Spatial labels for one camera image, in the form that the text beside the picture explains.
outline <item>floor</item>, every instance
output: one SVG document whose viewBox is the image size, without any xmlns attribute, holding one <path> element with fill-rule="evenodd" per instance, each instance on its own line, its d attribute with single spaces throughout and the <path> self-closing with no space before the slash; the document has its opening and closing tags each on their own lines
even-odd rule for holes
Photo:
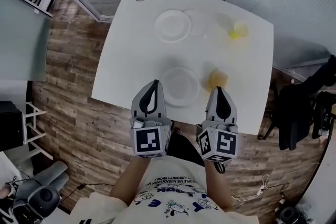
<svg viewBox="0 0 336 224">
<path fill-rule="evenodd" d="M 128 136 L 130 111 L 92 99 L 91 91 L 99 57 L 107 35 L 108 24 L 97 23 L 73 0 L 55 0 L 53 21 L 47 52 L 46 82 L 34 82 L 34 104 L 47 111 L 38 117 L 38 127 L 47 136 L 40 145 L 69 166 L 70 181 L 61 191 L 68 195 L 82 183 L 113 184 L 127 167 L 133 151 Z M 274 70 L 281 84 L 288 78 Z M 272 108 L 272 94 L 266 110 Z M 265 133 L 270 120 L 264 117 L 260 132 Z M 177 123 L 194 142 L 195 126 Z M 262 177 L 269 174 L 272 186 L 285 174 L 288 182 L 285 195 L 295 200 L 311 178 L 324 144 L 310 137 L 299 142 L 295 151 L 280 151 L 278 132 L 274 130 L 265 141 L 254 135 L 241 134 L 239 157 L 227 166 L 232 194 L 248 197 L 256 194 Z M 62 202 L 71 210 L 80 197 L 96 190 L 108 194 L 109 186 L 88 186 Z M 260 223 L 272 223 L 274 209 L 281 199 L 280 187 L 265 191 L 261 196 L 238 206 L 238 212 L 257 215 Z"/>
</svg>

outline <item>white table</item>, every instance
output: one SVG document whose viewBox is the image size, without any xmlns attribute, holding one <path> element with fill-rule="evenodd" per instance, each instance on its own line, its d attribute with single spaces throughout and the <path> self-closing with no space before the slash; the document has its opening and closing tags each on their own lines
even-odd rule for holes
<svg viewBox="0 0 336 224">
<path fill-rule="evenodd" d="M 187 37 L 169 44 L 154 32 L 155 19 L 168 9 L 196 9 L 209 15 L 205 38 Z M 232 41 L 212 18 L 222 13 L 234 22 L 243 21 L 249 36 Z M 241 133 L 258 134 L 266 106 L 273 59 L 273 25 L 221 0 L 122 0 L 113 19 L 100 57 L 92 97 L 123 108 L 143 86 L 160 79 L 165 70 L 182 66 L 201 81 L 214 68 L 228 75 L 225 90 L 238 111 Z M 209 93 L 185 108 L 166 105 L 167 117 L 190 124 L 205 120 Z"/>
</svg>

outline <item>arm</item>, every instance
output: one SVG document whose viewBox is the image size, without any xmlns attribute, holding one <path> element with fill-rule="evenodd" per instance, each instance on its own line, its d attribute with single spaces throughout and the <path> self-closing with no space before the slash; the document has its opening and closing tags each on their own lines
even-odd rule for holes
<svg viewBox="0 0 336 224">
<path fill-rule="evenodd" d="M 150 161 L 150 158 L 135 157 L 112 187 L 110 196 L 122 200 L 129 206 L 137 195 L 138 186 Z"/>
<path fill-rule="evenodd" d="M 234 211 L 229 184 L 224 175 L 217 172 L 213 162 L 204 161 L 208 196 L 223 209 Z"/>
</svg>

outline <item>white t-shirt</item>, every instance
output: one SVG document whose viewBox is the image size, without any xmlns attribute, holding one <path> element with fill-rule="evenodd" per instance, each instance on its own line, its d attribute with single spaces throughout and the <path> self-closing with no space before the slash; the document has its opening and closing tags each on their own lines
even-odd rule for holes
<svg viewBox="0 0 336 224">
<path fill-rule="evenodd" d="M 81 198 L 71 224 L 245 224 L 256 216 L 222 211 L 206 194 L 205 169 L 172 156 L 151 160 L 130 206 L 122 200 L 92 193 Z"/>
</svg>

